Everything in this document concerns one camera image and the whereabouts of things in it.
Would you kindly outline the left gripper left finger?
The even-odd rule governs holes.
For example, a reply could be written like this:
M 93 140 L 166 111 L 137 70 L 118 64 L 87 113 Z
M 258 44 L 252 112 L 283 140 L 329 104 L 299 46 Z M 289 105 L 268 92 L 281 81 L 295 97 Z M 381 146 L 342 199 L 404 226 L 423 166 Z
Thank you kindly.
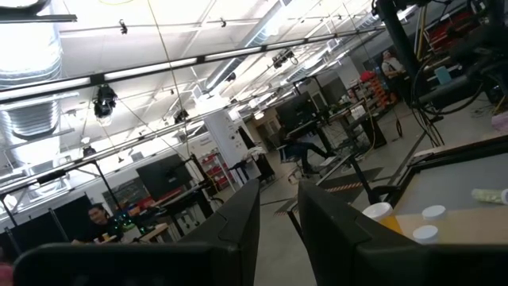
M 177 242 L 43 245 L 15 262 L 13 286 L 253 286 L 259 237 L 249 180 Z

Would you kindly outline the orange pill bottle white cap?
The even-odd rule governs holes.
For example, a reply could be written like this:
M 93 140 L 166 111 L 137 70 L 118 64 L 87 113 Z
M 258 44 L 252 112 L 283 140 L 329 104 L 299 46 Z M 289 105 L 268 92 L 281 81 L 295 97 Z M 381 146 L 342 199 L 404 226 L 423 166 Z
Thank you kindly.
M 398 220 L 394 216 L 394 210 L 389 203 L 382 202 L 372 204 L 371 206 L 365 208 L 362 211 L 362 214 L 386 228 L 402 234 L 402 229 Z

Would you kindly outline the white cap front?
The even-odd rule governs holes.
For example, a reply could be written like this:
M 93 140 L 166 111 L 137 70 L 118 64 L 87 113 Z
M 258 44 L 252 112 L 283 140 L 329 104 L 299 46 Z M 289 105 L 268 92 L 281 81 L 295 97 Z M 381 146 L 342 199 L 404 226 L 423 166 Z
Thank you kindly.
M 433 225 L 424 225 L 415 229 L 413 239 L 420 244 L 433 244 L 438 242 L 439 230 Z

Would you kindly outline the person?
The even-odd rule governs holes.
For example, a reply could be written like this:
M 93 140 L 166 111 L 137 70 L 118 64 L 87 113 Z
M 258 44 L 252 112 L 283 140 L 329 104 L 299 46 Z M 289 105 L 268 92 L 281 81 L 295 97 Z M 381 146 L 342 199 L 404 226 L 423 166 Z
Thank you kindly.
M 404 78 L 406 69 L 399 60 L 391 54 L 389 49 L 383 52 L 382 70 L 384 75 L 389 79 L 391 86 L 397 90 L 398 95 L 402 101 L 405 102 L 406 83 Z
M 314 170 L 312 165 L 308 161 L 308 152 L 311 150 L 320 157 L 325 160 L 330 157 L 335 157 L 336 153 L 334 152 L 325 152 L 319 147 L 317 147 L 314 143 L 302 142 L 297 139 L 291 138 L 287 136 L 287 131 L 284 126 L 278 131 L 279 141 L 282 145 L 284 145 L 285 153 L 288 156 L 296 156 L 301 159 L 302 168 L 305 174 L 314 175 L 318 174 L 318 171 Z
M 94 203 L 88 208 L 90 223 L 77 238 L 71 241 L 72 244 L 90 243 L 95 239 L 102 238 L 103 234 L 110 237 L 115 236 L 117 240 L 123 237 L 121 227 L 114 221 L 101 203 Z

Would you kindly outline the hazard striped floor mat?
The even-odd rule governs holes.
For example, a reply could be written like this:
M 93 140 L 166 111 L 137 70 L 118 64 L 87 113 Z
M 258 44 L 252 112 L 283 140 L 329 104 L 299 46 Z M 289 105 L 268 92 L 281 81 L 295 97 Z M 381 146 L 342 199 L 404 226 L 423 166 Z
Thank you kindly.
M 383 167 L 371 168 L 363 171 L 365 179 L 368 183 L 376 180 L 377 175 L 383 170 Z M 356 174 L 350 174 L 324 181 L 319 187 L 325 189 L 328 193 L 343 199 L 348 203 L 352 203 L 364 191 L 364 186 L 358 179 Z M 285 202 L 275 213 L 274 216 L 284 216 L 287 210 L 293 206 L 298 200 L 298 195 L 293 199 Z

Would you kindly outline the white rack with red bins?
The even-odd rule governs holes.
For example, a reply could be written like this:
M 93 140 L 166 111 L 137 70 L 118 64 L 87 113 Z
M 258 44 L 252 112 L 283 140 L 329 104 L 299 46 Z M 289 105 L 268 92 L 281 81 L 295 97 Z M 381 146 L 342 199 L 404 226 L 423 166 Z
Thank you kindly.
M 207 153 L 198 160 L 218 191 L 233 186 L 233 175 L 220 153 Z

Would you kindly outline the grey table mat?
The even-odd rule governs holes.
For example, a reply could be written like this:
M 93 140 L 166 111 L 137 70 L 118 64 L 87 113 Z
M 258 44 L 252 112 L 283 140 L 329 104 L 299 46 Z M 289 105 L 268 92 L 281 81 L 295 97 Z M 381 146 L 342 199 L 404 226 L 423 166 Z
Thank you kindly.
M 449 211 L 497 207 L 473 199 L 475 189 L 508 189 L 508 153 L 428 168 L 414 175 L 398 201 L 398 215 L 419 215 L 433 205 Z

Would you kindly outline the black partition panel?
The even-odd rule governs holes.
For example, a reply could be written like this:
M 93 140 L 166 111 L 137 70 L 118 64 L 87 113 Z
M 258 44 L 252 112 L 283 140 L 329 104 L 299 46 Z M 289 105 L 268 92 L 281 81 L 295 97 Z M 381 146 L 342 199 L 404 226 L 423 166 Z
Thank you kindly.
M 89 225 L 88 207 L 91 205 L 87 196 L 81 196 L 51 212 L 29 218 L 18 226 L 0 226 L 0 253 L 3 258 L 13 262 L 21 253 L 39 245 L 65 242 L 64 234 L 70 242 L 84 234 Z

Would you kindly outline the white square building pillar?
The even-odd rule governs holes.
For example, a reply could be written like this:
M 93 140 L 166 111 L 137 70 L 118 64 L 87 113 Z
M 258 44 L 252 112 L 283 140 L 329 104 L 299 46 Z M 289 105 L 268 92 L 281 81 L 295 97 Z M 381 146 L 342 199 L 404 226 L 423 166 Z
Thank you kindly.
M 244 159 L 248 148 L 241 137 L 240 121 L 232 120 L 226 110 L 216 110 L 206 115 L 204 122 L 239 187 L 260 175 L 253 159 Z

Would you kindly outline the red parts bin rack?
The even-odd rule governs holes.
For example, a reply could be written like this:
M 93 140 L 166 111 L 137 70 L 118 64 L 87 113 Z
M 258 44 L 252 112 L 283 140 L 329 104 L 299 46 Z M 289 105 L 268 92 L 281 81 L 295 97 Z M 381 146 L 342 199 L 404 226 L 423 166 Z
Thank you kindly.
M 374 95 L 378 99 L 378 102 L 385 107 L 388 104 L 388 97 L 385 91 L 385 88 L 382 84 L 382 81 L 379 79 L 377 74 L 373 71 L 364 71 L 360 75 L 361 83 L 369 83 L 370 88 L 373 91 Z

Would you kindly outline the grey side desk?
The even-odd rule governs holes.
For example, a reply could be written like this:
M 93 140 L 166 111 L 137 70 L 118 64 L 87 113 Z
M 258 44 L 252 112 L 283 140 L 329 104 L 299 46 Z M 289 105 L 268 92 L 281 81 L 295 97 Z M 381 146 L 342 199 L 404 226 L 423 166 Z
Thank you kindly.
M 425 95 L 419 95 L 415 100 L 419 106 L 432 104 L 436 109 L 442 109 L 456 102 L 472 97 L 477 91 L 482 90 L 482 79 L 470 78 L 461 75 L 441 84 Z

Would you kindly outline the black ceiling light track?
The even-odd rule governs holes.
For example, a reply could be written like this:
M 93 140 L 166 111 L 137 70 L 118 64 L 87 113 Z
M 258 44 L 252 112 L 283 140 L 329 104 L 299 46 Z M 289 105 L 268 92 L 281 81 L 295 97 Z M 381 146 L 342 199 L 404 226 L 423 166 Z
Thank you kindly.
M 13 102 L 33 100 L 47 95 L 62 94 L 68 91 L 94 87 L 102 84 L 116 83 L 118 81 L 130 80 L 138 77 L 171 72 L 177 69 L 189 68 L 200 64 L 209 64 L 223 60 L 231 60 L 237 57 L 251 56 L 262 52 L 270 52 L 283 48 L 292 48 L 299 45 L 313 44 L 342 37 L 357 36 L 368 32 L 383 31 L 385 28 L 385 25 L 372 26 L 364 29 L 354 29 L 339 33 L 329 33 L 316 37 L 305 37 L 296 40 L 280 41 L 272 44 L 262 44 L 248 48 L 227 50 L 224 52 L 202 54 L 198 56 L 183 58 L 181 60 L 165 61 L 157 64 L 91 74 L 82 77 L 66 78 L 43 83 L 33 83 L 20 87 L 12 87 L 10 89 L 0 91 L 0 104 L 11 104 Z

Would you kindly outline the small teal box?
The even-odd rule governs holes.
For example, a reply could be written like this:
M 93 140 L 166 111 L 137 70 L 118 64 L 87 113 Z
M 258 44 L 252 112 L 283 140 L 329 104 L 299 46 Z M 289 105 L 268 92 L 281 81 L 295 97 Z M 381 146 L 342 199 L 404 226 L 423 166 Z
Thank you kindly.
M 449 83 L 452 81 L 452 77 L 450 76 L 450 73 L 448 69 L 445 66 L 438 67 L 434 70 L 434 74 L 437 77 L 438 82 L 440 85 Z

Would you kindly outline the red storage bins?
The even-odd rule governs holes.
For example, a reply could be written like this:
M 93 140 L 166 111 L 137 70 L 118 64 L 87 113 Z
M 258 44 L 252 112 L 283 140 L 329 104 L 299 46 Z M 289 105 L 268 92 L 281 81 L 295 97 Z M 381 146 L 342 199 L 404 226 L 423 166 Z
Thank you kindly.
M 470 21 L 470 12 L 459 11 L 446 14 L 425 29 L 425 35 L 432 49 L 440 49 L 453 43 L 456 38 L 471 32 L 479 26 L 477 21 Z

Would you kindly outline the silver ribbed air duct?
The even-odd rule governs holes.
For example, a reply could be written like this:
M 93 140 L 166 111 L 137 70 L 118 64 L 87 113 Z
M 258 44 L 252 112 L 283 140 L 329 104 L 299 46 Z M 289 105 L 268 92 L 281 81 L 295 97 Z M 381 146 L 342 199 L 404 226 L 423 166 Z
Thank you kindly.
M 0 91 L 62 77 L 60 35 L 52 23 L 0 24 Z M 59 100 L 0 110 L 17 163 L 44 164 L 60 153 Z

